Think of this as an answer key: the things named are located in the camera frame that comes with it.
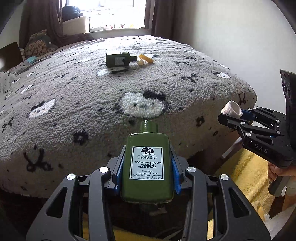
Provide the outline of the person right hand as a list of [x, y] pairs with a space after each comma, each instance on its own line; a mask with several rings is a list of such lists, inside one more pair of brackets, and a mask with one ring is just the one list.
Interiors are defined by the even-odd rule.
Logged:
[[276, 194], [282, 192], [284, 187], [287, 188], [282, 210], [284, 211], [293, 206], [295, 204], [295, 166], [291, 165], [282, 169], [268, 163], [267, 176]]

